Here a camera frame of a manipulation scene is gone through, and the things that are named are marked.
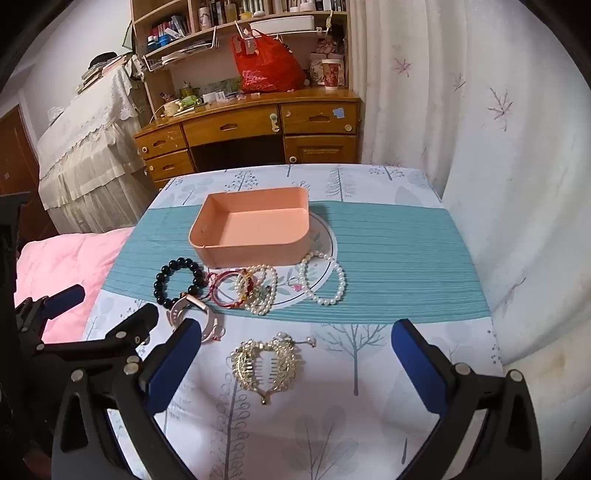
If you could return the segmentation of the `cream lace cover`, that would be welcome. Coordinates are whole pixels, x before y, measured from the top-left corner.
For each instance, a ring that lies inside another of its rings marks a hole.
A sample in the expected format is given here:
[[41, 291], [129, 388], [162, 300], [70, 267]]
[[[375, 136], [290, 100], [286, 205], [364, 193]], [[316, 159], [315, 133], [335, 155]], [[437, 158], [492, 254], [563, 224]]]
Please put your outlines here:
[[155, 198], [134, 135], [152, 111], [135, 55], [77, 94], [37, 143], [38, 193], [60, 233], [135, 225]]

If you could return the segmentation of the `pink quilt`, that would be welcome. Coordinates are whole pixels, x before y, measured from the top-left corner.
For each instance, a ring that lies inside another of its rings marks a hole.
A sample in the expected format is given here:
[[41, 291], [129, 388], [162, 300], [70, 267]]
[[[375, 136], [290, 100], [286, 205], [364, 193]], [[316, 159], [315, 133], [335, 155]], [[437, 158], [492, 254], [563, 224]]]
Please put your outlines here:
[[45, 343], [82, 339], [99, 291], [131, 232], [121, 228], [102, 234], [63, 234], [24, 246], [17, 260], [16, 304], [28, 297], [52, 296], [74, 284], [85, 290], [81, 304], [46, 324]]

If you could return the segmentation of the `pink strap smart watch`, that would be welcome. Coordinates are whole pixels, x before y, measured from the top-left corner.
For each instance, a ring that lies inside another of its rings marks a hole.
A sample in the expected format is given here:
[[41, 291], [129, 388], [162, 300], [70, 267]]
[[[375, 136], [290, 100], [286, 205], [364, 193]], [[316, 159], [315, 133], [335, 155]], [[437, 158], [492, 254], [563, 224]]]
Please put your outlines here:
[[178, 300], [173, 301], [166, 316], [173, 330], [178, 328], [184, 320], [197, 321], [201, 330], [202, 343], [221, 341], [225, 334], [221, 315], [215, 313], [204, 301], [188, 293], [183, 293]]

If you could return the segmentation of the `pink plastic tray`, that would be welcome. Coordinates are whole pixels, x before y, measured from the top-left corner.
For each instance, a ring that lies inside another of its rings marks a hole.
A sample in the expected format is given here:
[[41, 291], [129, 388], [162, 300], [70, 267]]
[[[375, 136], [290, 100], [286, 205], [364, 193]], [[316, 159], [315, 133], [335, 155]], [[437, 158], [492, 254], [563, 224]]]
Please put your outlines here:
[[211, 269], [294, 265], [311, 249], [308, 190], [280, 187], [207, 195], [188, 242]]

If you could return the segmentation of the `red plastic bag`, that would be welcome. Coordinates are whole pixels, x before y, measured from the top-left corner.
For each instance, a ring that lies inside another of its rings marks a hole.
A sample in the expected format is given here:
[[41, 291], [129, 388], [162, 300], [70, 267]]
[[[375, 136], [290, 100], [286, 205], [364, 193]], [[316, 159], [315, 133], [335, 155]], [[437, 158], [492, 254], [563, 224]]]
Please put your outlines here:
[[253, 29], [257, 36], [230, 40], [236, 69], [245, 93], [288, 92], [304, 88], [303, 68], [283, 42]]

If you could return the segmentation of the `wooden bookshelf hutch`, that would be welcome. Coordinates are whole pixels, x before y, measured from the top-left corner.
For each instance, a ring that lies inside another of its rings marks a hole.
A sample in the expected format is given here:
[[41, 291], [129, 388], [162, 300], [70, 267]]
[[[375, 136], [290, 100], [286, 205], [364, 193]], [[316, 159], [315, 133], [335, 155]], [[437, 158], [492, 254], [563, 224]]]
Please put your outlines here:
[[342, 1], [132, 1], [131, 26], [142, 80], [155, 117], [183, 88], [219, 91], [238, 78], [233, 37], [263, 32], [287, 45], [305, 71], [311, 56], [346, 53], [349, 15]]

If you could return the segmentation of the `red paper cup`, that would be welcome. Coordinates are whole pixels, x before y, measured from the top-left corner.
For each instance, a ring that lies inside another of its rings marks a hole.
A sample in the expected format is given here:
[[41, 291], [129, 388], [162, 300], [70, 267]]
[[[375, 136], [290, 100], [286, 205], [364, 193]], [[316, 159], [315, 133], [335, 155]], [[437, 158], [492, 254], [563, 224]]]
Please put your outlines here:
[[328, 91], [339, 89], [339, 68], [341, 68], [339, 59], [322, 59], [322, 77], [325, 89]]

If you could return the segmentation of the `white floral curtain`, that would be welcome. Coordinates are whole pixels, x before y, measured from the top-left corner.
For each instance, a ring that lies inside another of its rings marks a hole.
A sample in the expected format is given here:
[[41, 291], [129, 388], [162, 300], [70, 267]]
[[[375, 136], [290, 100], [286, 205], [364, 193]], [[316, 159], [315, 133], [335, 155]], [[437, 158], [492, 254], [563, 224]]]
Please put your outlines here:
[[590, 5], [346, 10], [363, 162], [422, 170], [450, 210], [554, 478], [590, 427]]

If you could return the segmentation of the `tree print tablecloth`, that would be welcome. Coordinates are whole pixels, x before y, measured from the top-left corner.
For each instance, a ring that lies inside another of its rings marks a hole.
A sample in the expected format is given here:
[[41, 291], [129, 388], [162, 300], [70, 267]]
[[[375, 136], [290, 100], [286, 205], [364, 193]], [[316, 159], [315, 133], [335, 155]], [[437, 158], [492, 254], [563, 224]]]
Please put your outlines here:
[[[118, 255], [84, 337], [151, 302], [165, 262], [193, 256], [188, 233], [207, 195], [285, 186], [310, 198], [307, 277], [280, 267], [269, 313], [223, 313], [221, 341], [199, 350], [157, 422], [199, 479], [394, 479], [436, 423], [391, 348], [394, 322], [411, 320], [453, 363], [503, 371], [468, 250], [418, 170], [272, 166], [168, 181]], [[317, 347], [301, 346], [301, 374], [266, 406], [235, 382], [229, 356], [279, 332]]]

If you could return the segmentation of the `wooden desk with drawers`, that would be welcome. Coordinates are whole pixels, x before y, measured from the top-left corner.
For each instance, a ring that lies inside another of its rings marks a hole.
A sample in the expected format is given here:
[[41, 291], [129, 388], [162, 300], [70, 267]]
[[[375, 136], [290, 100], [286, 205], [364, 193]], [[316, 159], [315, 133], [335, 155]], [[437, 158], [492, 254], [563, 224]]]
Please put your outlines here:
[[134, 140], [156, 187], [191, 173], [359, 161], [361, 99], [307, 88], [252, 94], [155, 120]]

